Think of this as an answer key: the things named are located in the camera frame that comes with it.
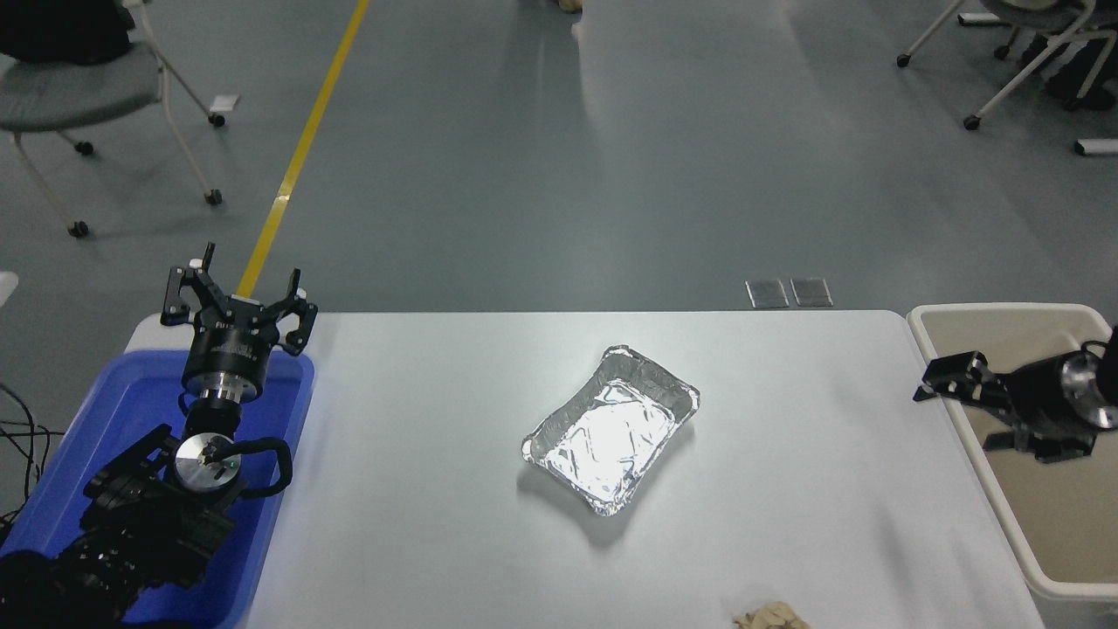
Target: white plastic bin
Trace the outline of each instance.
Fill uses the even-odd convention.
[[[1095,309],[1058,303],[921,305],[908,322],[926,361],[979,351],[999,373],[1111,332]],[[1118,435],[1100,436],[1091,457],[1045,466],[983,451],[1004,425],[945,403],[1030,587],[1052,599],[1118,601]]]

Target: person's foot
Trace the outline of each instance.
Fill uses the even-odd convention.
[[[1058,72],[1044,83],[1044,93],[1061,101],[1068,101],[1076,97],[1082,84],[1082,78],[1076,79]],[[1118,103],[1118,98],[1114,94],[1099,85],[1092,85],[1087,90],[1087,95],[1079,101],[1079,106],[1084,109],[1105,112],[1112,109],[1116,103]]]

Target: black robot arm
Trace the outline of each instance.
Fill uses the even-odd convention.
[[[187,410],[181,438],[169,426],[157,427],[101,469],[85,487],[92,503],[79,523],[84,534],[57,557],[34,552],[0,557],[0,627],[189,628],[173,621],[130,626],[122,619],[145,589],[201,582],[234,530],[227,509],[238,499],[274,496],[291,483],[286,442],[238,442],[236,430],[241,406],[264,393],[272,349],[302,353],[318,307],[299,289],[297,268],[287,294],[271,305],[226,295],[209,276],[212,256],[210,242],[200,260],[172,267],[163,297],[160,322],[195,328],[181,382],[197,400]],[[192,318],[183,288],[198,299]],[[290,314],[299,326],[281,341],[277,324]],[[263,452],[275,454],[280,479],[246,487],[240,459]]]
[[[936,359],[912,399],[957,400],[997,418],[1011,430],[987,437],[986,450],[1013,449],[1043,464],[1089,457],[1099,433],[1118,429],[1116,340],[1118,328],[1109,343],[1089,342],[1007,374],[992,372],[980,352]]]

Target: cable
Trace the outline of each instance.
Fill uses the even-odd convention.
[[[9,387],[0,383],[0,392],[3,392],[12,402],[15,402],[20,410],[23,412],[25,421],[10,421],[0,420],[0,437],[6,439],[9,444],[16,448],[16,451],[23,457],[26,464],[23,466],[23,501],[19,507],[0,515],[0,544],[7,540],[8,534],[11,533],[12,526],[15,526],[16,518],[22,513],[23,507],[27,506],[27,502],[31,497],[31,477],[35,477],[35,483],[38,484],[42,478],[42,471],[47,466],[47,457],[50,455],[51,437],[63,437],[66,433],[58,432],[54,430],[48,430],[45,427],[40,427],[35,422],[35,417],[31,414],[31,410],[27,407],[23,400]],[[4,427],[23,427],[27,431],[9,431]],[[39,460],[36,461],[35,457],[35,440],[36,438],[45,437],[47,442],[42,451],[39,454]],[[27,440],[27,449],[17,441],[17,439]]]
[[[1101,347],[1103,351],[1107,350],[1107,344],[1101,341],[1084,341],[1083,345],[1079,346],[1079,350],[1080,352],[1087,352],[1087,349],[1091,347],[1092,345],[1095,347]]]

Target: aluminum foil tray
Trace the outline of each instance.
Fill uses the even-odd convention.
[[[699,410],[699,391],[617,345],[569,402],[524,438],[524,460],[550,471],[600,516],[624,509],[667,441]]]

